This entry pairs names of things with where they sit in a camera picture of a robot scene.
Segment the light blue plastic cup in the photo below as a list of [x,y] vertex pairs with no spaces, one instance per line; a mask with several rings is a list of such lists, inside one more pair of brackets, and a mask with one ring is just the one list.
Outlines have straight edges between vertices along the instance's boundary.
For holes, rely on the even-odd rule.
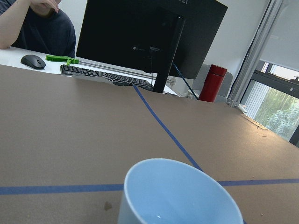
[[140,161],[127,172],[119,224],[242,224],[232,196],[188,164],[163,158]]

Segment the black keyboard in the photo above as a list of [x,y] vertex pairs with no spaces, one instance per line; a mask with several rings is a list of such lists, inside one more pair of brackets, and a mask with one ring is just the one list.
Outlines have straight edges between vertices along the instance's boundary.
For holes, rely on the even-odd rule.
[[153,85],[144,79],[128,77],[124,75],[118,75],[102,71],[94,71],[84,68],[79,68],[75,66],[70,66],[63,64],[60,66],[60,71],[62,75],[72,76],[81,79],[88,79],[91,81],[112,83],[118,86],[138,86],[143,89],[151,91]]

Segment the red thermos bottle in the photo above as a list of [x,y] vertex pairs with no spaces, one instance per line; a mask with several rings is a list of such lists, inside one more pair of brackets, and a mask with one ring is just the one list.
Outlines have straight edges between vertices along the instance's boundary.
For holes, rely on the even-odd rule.
[[212,64],[204,81],[204,86],[200,92],[199,100],[214,102],[220,90],[227,69]]

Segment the black computer monitor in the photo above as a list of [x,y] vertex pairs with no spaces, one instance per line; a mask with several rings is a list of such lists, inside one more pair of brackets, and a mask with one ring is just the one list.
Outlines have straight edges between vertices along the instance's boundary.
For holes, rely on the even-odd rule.
[[216,0],[89,0],[77,57],[195,79],[228,7]]

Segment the brown paper table cover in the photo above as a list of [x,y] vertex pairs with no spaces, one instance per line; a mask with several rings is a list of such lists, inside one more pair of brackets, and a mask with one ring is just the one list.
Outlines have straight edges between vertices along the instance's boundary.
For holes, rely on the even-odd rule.
[[298,148],[239,110],[1,66],[1,223],[114,224],[148,158],[202,169],[249,224],[299,221]]

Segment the green plastic tool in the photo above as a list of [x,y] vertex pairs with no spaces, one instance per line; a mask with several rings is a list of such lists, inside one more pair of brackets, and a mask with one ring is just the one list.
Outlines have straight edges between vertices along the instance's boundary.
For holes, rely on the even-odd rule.
[[54,56],[54,55],[46,55],[45,60],[51,62],[64,62],[66,65],[71,64],[79,64],[79,60],[76,58],[68,57],[68,56]]

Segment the black computer mouse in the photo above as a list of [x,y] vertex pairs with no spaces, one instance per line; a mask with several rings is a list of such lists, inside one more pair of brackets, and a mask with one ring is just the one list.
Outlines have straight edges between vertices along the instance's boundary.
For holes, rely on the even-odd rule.
[[23,56],[21,63],[36,70],[43,70],[46,67],[46,63],[42,58],[32,54]]

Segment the seated person dark shirt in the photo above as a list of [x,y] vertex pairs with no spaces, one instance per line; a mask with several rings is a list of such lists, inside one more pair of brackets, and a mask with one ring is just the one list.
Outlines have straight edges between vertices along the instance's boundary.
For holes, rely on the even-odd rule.
[[58,0],[2,0],[0,48],[10,46],[56,56],[75,56],[76,35]]

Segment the aluminium frame post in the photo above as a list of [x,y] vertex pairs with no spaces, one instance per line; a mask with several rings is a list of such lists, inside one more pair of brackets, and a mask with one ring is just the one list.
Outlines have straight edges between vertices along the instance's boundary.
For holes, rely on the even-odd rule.
[[238,75],[232,83],[226,102],[228,106],[233,108],[239,106],[279,15],[288,4],[287,0],[269,1]]

